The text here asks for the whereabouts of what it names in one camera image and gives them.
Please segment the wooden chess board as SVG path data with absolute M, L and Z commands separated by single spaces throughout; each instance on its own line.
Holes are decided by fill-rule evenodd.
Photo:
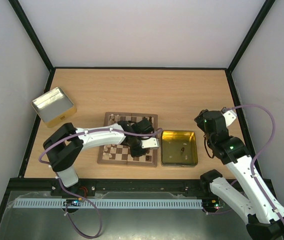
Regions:
M 115 119 L 110 119 L 110 115 L 113 114 Z M 116 115 L 120 115 L 120 120 L 116 119 Z M 108 126 L 118 121 L 134 121 L 139 122 L 146 117 L 149 120 L 149 117 L 152 117 L 152 126 L 156 130 L 158 128 L 158 115 L 156 114 L 146 114 L 146 113 L 130 113 L 130 112 L 106 112 L 104 118 L 104 125 Z M 107 145 L 108 159 L 103 159 L 104 146 L 99 147 L 99 154 L 97 158 L 98 164 L 108 164 L 108 165 L 127 165 L 127 166 L 139 166 L 139 167 L 156 167 L 157 166 L 157 149 L 149 149 L 146 155 L 140 157 L 131 157 L 130 149 L 125 145 L 116 145 L 109 144 Z M 114 147 L 115 153 L 112 153 L 112 159 L 109 159 L 109 154 L 111 147 Z M 150 156 L 150 161 L 146 161 L 145 157 Z

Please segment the gold tin box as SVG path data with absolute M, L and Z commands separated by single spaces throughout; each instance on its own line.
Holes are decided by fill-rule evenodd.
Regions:
M 195 167 L 198 164 L 195 132 L 164 130 L 161 135 L 161 165 Z

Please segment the silver tin lid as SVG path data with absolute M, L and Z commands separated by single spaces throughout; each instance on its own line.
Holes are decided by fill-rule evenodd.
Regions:
M 75 104 L 56 87 L 31 102 L 37 115 L 48 128 L 53 128 L 77 112 Z

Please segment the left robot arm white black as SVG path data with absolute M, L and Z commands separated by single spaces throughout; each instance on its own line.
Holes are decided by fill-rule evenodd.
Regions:
M 141 157 L 150 149 L 159 148 L 156 135 L 147 118 L 139 122 L 120 120 L 100 128 L 76 128 L 69 122 L 43 143 L 44 153 L 39 161 L 48 164 L 64 187 L 69 188 L 79 181 L 74 162 L 83 150 L 122 145 L 129 148 L 131 157 Z

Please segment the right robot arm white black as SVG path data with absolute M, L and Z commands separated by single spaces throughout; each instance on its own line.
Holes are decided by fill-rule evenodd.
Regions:
M 204 146 L 233 173 L 244 193 L 215 169 L 201 175 L 200 191 L 206 196 L 216 195 L 235 211 L 253 240 L 284 237 L 284 207 L 258 173 L 256 159 L 244 142 L 229 134 L 228 127 L 236 118 L 234 108 L 223 108 L 204 109 L 194 120 L 204 132 Z

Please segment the black aluminium frame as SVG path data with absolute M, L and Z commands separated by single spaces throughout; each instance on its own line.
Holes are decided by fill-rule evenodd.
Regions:
M 239 49 L 237 50 L 235 57 L 231 61 L 230 66 L 224 69 L 225 74 L 226 74 L 226 79 L 229 85 L 230 93 L 232 96 L 232 100 L 236 106 L 240 104 L 240 100 L 239 100 L 239 95 L 237 93 L 237 90 L 235 89 L 235 83 L 232 78 L 232 72 L 234 71 L 236 65 L 242 58 L 244 52 L 246 51 L 254 35 L 258 31 L 259 27 L 263 23 L 265 17 L 267 16 L 273 4 L 274 4 L 274 1 L 272 0 L 266 0 L 263 3 L 253 24 L 251 25 Z M 41 58 L 44 61 L 44 64 L 48 68 L 49 76 L 48 76 L 48 80 L 44 88 L 44 92 L 47 92 L 52 85 L 53 77 L 54 77 L 54 74 L 57 68 L 54 67 L 52 63 L 50 62 L 20 2 L 17 0 L 12 0 L 10 1 L 10 5 L 12 6 L 15 14 L 19 18 L 27 34 L 29 35 L 36 50 L 39 52 Z M 40 118 L 39 116 L 36 116 L 34 125 L 32 128 L 32 132 L 31 132 L 28 144 L 27 144 L 27 148 L 26 148 L 23 160 L 22 160 L 22 164 L 19 170 L 19 174 L 17 177 L 10 179 L 7 189 L 5 191 L 5 194 L 4 194 L 3 200 L 0 205 L 0 225 L 4 217 L 4 211 L 8 203 L 9 194 L 12 191 L 44 191 L 44 190 L 47 190 L 49 187 L 53 186 L 53 184 L 55 183 L 55 181 L 51 178 L 25 178 L 26 168 L 29 163 L 31 150 L 33 149 L 39 126 L 40 126 Z M 152 180 L 97 179 L 97 180 L 94 180 L 94 179 L 86 178 L 84 179 L 84 183 L 86 185 L 93 184 L 93 183 L 96 183 L 97 185 L 105 184 L 109 189 L 115 189 L 119 191 L 128 190 L 130 192 L 133 191 L 133 187 L 136 187 L 138 191 L 145 190 L 147 192 L 150 192 L 152 190 L 158 190 L 159 186 L 163 185 L 163 186 L 168 187 L 168 189 L 170 189 L 173 193 L 180 193 L 182 191 L 178 189 L 178 186 L 182 184 L 186 184 L 188 183 L 188 181 L 181 180 L 181 179 L 178 179 L 178 180 L 155 180 L 155 179 L 152 179 Z

